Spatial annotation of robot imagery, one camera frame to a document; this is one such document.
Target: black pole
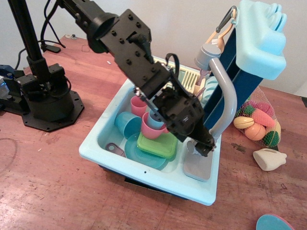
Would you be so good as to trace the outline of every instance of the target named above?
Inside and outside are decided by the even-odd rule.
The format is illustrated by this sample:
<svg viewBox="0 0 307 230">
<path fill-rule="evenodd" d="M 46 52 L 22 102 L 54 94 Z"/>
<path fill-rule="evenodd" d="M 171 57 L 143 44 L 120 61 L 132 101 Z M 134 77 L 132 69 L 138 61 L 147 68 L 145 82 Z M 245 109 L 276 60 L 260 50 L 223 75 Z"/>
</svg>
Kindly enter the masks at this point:
<svg viewBox="0 0 307 230">
<path fill-rule="evenodd" d="M 38 46 L 36 34 L 25 0 L 9 0 L 9 4 L 28 56 L 33 61 L 42 59 L 43 56 Z"/>
<path fill-rule="evenodd" d="M 8 0 L 8 2 L 27 50 L 27 60 L 32 73 L 36 75 L 40 83 L 45 83 L 49 81 L 50 73 L 46 60 L 39 49 L 27 4 L 25 0 Z"/>
</svg>

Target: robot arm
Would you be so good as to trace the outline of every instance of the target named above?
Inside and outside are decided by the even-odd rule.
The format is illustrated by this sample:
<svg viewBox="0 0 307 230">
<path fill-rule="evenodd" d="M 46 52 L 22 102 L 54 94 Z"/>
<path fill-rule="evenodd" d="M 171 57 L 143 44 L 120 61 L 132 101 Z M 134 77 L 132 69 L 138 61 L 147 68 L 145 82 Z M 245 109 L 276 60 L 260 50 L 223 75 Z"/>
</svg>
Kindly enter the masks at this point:
<svg viewBox="0 0 307 230">
<path fill-rule="evenodd" d="M 90 48 L 96 53 L 110 52 L 125 75 L 134 83 L 135 93 L 158 116 L 180 141 L 191 137 L 196 148 L 206 156 L 214 148 L 214 139 L 203 126 L 204 112 L 199 100 L 189 94 L 174 73 L 161 63 L 154 63 L 150 50 L 151 32 L 131 10 L 121 16 L 106 13 L 90 0 L 58 0 L 87 34 Z M 166 60 L 176 55 L 168 54 Z M 162 89 L 168 82 L 173 88 Z"/>
</svg>

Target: cable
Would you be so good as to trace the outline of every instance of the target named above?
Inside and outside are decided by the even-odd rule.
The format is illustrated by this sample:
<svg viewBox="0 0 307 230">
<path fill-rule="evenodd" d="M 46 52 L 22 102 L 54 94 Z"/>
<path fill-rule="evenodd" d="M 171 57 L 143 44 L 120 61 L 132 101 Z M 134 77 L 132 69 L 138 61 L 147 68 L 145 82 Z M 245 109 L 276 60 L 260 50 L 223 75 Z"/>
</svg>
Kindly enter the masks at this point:
<svg viewBox="0 0 307 230">
<path fill-rule="evenodd" d="M 56 37 L 57 41 L 59 42 L 59 44 L 63 47 L 63 48 L 66 48 L 66 46 L 59 40 L 59 37 L 57 35 L 57 33 L 55 32 L 55 30 L 53 29 L 53 26 L 51 25 L 50 23 L 50 19 L 51 17 L 54 15 L 55 11 L 57 10 L 57 7 L 58 7 L 58 2 L 56 1 L 53 8 L 51 9 L 49 15 L 47 16 L 47 8 L 49 6 L 49 3 L 50 3 L 51 0 L 48 0 L 46 5 L 45 5 L 45 8 L 44 8 L 44 17 L 45 17 L 45 21 L 44 21 L 44 24 L 43 24 L 43 27 L 42 27 L 42 31 L 41 31 L 41 34 L 40 34 L 40 38 L 42 41 L 46 41 L 44 39 L 44 35 L 45 35 L 45 31 L 46 31 L 46 28 L 47 28 L 47 24 L 50 26 L 54 36 Z M 43 51 L 44 48 L 46 47 L 46 43 L 45 42 L 42 42 L 42 48 L 43 48 Z"/>
<path fill-rule="evenodd" d="M 15 66 L 14 69 L 17 69 L 17 68 L 18 68 L 18 66 L 19 66 L 19 64 L 20 64 L 21 54 L 22 54 L 24 51 L 25 51 L 25 48 L 22 49 L 21 51 L 19 51 L 19 53 L 18 53 L 18 59 L 17 59 L 17 64 L 16 64 L 16 66 Z"/>
<path fill-rule="evenodd" d="M 43 43 L 43 42 L 52 42 L 52 43 L 54 43 L 54 44 L 61 45 L 60 43 L 54 42 L 54 41 L 51 41 L 51 40 L 39 40 L 38 42 L 40 42 L 40 43 Z M 18 53 L 18 59 L 17 59 L 17 64 L 16 64 L 16 66 L 15 66 L 15 68 L 14 68 L 15 70 L 18 69 L 19 64 L 20 64 L 21 54 L 22 54 L 25 50 L 26 50 L 26 49 L 24 48 L 24 49 L 22 49 L 21 51 L 19 51 L 19 53 Z"/>
</svg>

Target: green plate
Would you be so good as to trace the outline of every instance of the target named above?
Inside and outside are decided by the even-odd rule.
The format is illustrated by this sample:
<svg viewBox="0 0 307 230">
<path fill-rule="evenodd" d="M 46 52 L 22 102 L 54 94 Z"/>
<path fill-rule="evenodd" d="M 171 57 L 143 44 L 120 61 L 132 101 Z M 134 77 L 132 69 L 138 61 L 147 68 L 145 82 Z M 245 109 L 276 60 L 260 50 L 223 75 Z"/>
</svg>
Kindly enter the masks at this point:
<svg viewBox="0 0 307 230">
<path fill-rule="evenodd" d="M 137 147 L 153 155 L 170 159 L 176 153 L 178 140 L 171 133 L 163 133 L 157 139 L 147 139 L 140 133 Z"/>
</svg>

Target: table surface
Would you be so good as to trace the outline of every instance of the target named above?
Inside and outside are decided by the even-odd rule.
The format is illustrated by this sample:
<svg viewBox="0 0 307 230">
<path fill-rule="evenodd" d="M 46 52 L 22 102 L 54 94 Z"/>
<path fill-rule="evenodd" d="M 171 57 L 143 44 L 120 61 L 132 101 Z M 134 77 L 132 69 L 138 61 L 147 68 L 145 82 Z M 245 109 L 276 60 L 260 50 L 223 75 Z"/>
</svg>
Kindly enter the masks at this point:
<svg viewBox="0 0 307 230">
<path fill-rule="evenodd" d="M 44 56 L 64 67 L 85 110 L 74 125 L 51 133 L 0 112 L 0 229 L 252 230 L 268 213 L 306 229 L 307 108 L 300 97 L 261 87 L 281 124 L 278 147 L 287 163 L 262 171 L 252 157 L 261 147 L 230 125 L 217 198 L 207 207 L 127 183 L 80 157 L 79 146 L 126 77 L 110 54 L 95 54 L 83 39 L 62 41 L 66 49 Z"/>
</svg>

